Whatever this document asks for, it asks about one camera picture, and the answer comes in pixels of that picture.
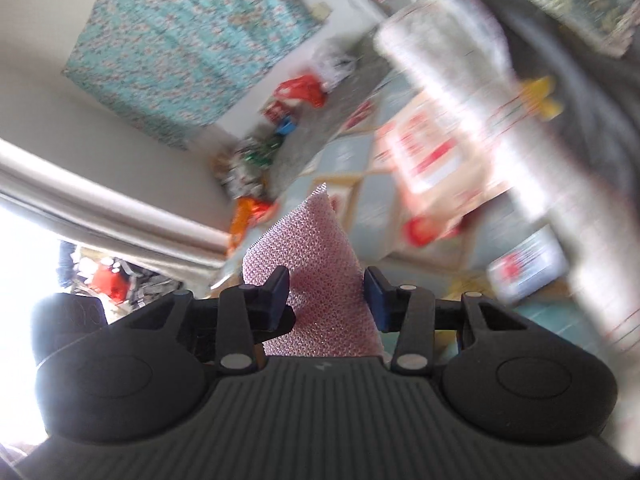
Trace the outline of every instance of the pink mesh fabric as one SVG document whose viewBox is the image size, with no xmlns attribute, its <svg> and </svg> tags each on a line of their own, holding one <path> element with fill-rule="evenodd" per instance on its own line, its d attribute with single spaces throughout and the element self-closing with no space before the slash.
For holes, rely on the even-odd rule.
<svg viewBox="0 0 640 480">
<path fill-rule="evenodd" d="M 289 268 L 287 303 L 297 321 L 290 333 L 264 343 L 267 355 L 382 355 L 362 293 L 362 270 L 324 186 L 247 251 L 244 280 L 261 285 L 278 265 Z"/>
</svg>

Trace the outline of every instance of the pink sponge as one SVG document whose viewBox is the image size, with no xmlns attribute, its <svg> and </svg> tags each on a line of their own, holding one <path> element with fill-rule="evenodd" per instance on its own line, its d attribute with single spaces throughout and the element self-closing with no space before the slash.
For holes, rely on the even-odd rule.
<svg viewBox="0 0 640 480">
<path fill-rule="evenodd" d="M 382 355 L 362 294 L 362 270 L 324 186 L 247 251 L 244 280 L 261 285 L 278 265 L 289 268 L 287 303 L 297 321 L 290 333 L 264 344 L 267 355 Z"/>
</svg>

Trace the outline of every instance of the red plastic bag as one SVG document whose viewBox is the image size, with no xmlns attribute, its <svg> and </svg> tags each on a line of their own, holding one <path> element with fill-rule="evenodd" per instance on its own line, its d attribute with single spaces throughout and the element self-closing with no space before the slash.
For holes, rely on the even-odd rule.
<svg viewBox="0 0 640 480">
<path fill-rule="evenodd" d="M 313 74 L 306 74 L 281 83 L 273 96 L 278 99 L 302 99 L 311 103 L 314 108 L 323 107 L 326 101 L 321 83 Z"/>
</svg>

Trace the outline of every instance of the blue object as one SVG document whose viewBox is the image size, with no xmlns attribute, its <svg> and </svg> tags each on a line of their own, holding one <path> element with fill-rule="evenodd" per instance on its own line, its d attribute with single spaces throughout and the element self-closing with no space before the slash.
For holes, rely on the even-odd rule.
<svg viewBox="0 0 640 480">
<path fill-rule="evenodd" d="M 276 134 L 283 135 L 283 136 L 289 135 L 297 127 L 298 125 L 293 120 L 293 117 L 288 115 L 284 117 L 283 120 L 280 121 L 280 124 L 278 124 L 278 127 L 276 128 Z"/>
<path fill-rule="evenodd" d="M 318 27 L 298 0 L 97 0 L 63 73 L 184 148 Z"/>
</svg>

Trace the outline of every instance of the ribbed black surface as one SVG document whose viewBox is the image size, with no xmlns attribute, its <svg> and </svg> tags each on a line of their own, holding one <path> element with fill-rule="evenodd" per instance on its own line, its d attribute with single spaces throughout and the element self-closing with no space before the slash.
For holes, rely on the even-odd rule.
<svg viewBox="0 0 640 480">
<path fill-rule="evenodd" d="M 427 381 L 375 358 L 270 358 L 257 374 L 221 381 L 164 435 L 109 447 L 53 437 L 20 471 L 32 480 L 616 480 L 632 469 L 596 438 L 535 448 L 478 433 Z"/>
</svg>

